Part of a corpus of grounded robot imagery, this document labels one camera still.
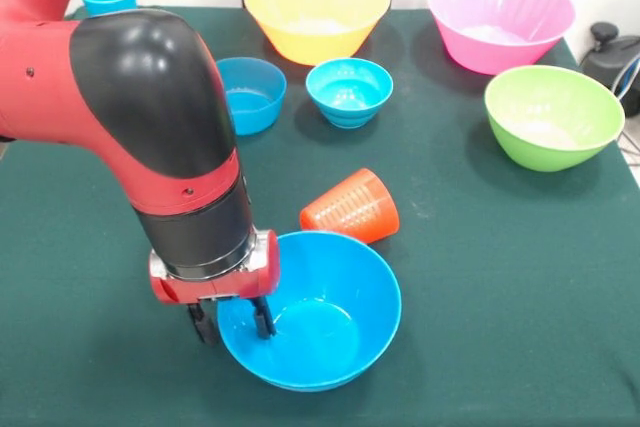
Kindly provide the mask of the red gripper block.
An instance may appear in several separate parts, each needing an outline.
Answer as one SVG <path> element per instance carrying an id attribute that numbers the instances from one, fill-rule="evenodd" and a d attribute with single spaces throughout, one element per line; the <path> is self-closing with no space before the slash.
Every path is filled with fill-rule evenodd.
<path id="1" fill-rule="evenodd" d="M 220 276 L 204 280 L 183 280 L 167 270 L 160 257 L 151 250 L 149 278 L 155 296 L 167 304 L 188 304 L 191 322 L 201 342 L 215 346 L 219 331 L 200 300 L 239 297 L 250 299 L 253 318 L 261 339 L 276 335 L 276 328 L 265 295 L 272 294 L 280 280 L 280 253 L 273 230 L 258 230 L 255 246 L 236 267 Z"/>

